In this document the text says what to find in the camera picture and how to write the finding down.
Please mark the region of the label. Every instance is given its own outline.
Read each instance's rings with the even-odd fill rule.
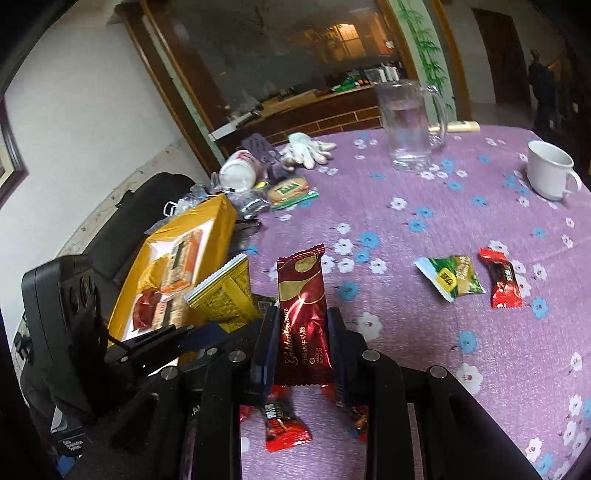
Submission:
[[[439,271],[435,280],[448,293],[450,293],[457,286],[456,276],[448,268],[445,267]]]

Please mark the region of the metal screw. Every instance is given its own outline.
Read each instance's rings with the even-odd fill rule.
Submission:
[[[375,350],[366,350],[361,354],[368,362],[377,362],[379,360],[379,352]]]
[[[246,354],[242,350],[234,350],[230,352],[228,358],[235,364],[242,362],[246,358]]]
[[[447,376],[447,370],[440,365],[435,365],[429,369],[429,373],[435,378],[445,378]]]
[[[178,369],[176,367],[164,367],[160,371],[160,376],[165,380],[172,380],[178,375]]]

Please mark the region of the dark figure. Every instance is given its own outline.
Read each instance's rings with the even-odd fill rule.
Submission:
[[[528,76],[538,100],[535,112],[534,129],[543,137],[550,130],[550,120],[556,121],[556,82],[554,75],[540,63],[540,54],[531,50],[534,61],[530,64]]]

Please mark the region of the biscuit packet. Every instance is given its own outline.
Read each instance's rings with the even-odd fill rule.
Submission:
[[[312,199],[319,193],[310,188],[308,181],[301,175],[289,177],[273,185],[267,191],[267,198],[273,210],[281,210],[306,199]]]
[[[447,258],[422,257],[414,264],[449,302],[462,295],[486,293],[474,271],[472,260],[465,255],[452,255]]]

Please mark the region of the pitcher handle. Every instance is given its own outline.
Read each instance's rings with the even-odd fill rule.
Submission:
[[[447,109],[439,90],[435,85],[427,85],[421,89],[423,93],[428,93],[435,100],[435,109],[439,113],[439,133],[429,133],[429,139],[433,150],[445,146],[445,137],[447,135]]]

